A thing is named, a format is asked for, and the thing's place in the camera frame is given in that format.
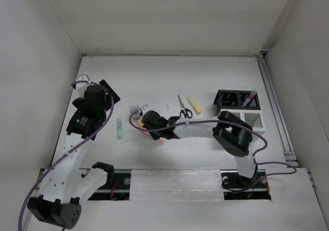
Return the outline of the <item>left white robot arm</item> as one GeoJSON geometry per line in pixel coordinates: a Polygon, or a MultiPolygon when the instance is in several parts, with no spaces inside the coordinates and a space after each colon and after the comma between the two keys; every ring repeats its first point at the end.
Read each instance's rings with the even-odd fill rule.
{"type": "Polygon", "coordinates": [[[85,176],[81,176],[79,170],[92,141],[110,120],[120,97],[105,80],[95,83],[80,77],[72,87],[79,97],[72,103],[76,112],[67,125],[63,150],[24,200],[19,230],[23,229],[25,209],[41,222],[72,229],[80,218],[82,205],[95,191],[114,184],[114,167],[110,164],[96,162],[85,176]]]}

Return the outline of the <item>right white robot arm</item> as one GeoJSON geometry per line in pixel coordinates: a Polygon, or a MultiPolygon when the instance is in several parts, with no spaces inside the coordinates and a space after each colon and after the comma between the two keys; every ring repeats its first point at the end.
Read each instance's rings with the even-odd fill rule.
{"type": "Polygon", "coordinates": [[[154,140],[165,138],[209,138],[215,139],[237,164],[235,188],[248,188],[256,181],[258,167],[253,161],[250,149],[253,135],[252,127],[229,111],[223,111],[218,117],[206,119],[186,119],[170,117],[165,119],[155,111],[148,111],[142,116],[143,128],[149,131],[154,140]]]}

